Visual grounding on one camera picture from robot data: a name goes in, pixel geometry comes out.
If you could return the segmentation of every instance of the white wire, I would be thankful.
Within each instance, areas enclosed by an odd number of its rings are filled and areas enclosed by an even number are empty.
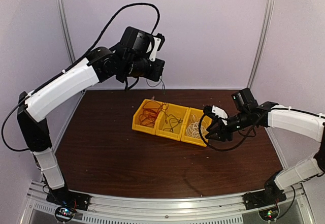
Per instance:
[[[196,139],[201,138],[199,134],[200,119],[196,115],[192,115],[192,118],[190,120],[191,120],[191,124],[188,125],[186,129],[186,134],[192,138],[196,138]],[[208,133],[207,127],[208,127],[207,123],[203,121],[201,125],[201,132],[203,136]]]

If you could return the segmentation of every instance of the yellow storage tray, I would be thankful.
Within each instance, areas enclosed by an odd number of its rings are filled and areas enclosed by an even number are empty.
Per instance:
[[[153,123],[147,123],[147,125],[141,125],[140,120],[141,120],[141,117],[142,117],[142,115],[144,113],[143,107],[147,108],[147,109],[152,109],[153,111],[158,111],[159,107],[162,104],[163,104],[163,102],[160,102],[160,101],[145,99],[142,102],[141,106],[136,111],[136,113],[133,115],[132,129],[136,130],[136,131],[141,131],[141,132],[144,132],[144,133],[155,135],[156,129],[157,129],[158,118],[162,113],[160,112],[160,114],[157,117],[157,120],[155,121],[154,124]]]
[[[156,135],[180,141],[188,110],[188,107],[168,103],[165,113],[161,112],[158,116]]]
[[[199,120],[203,116],[203,111],[195,108],[189,108],[186,121],[184,122],[184,130],[182,133],[181,141],[206,147],[207,145],[203,142],[201,138],[194,138],[187,135],[186,130],[188,126],[194,122],[193,116],[196,118],[196,120]],[[211,124],[211,122],[212,119],[206,116],[203,119],[202,125],[207,128]]]

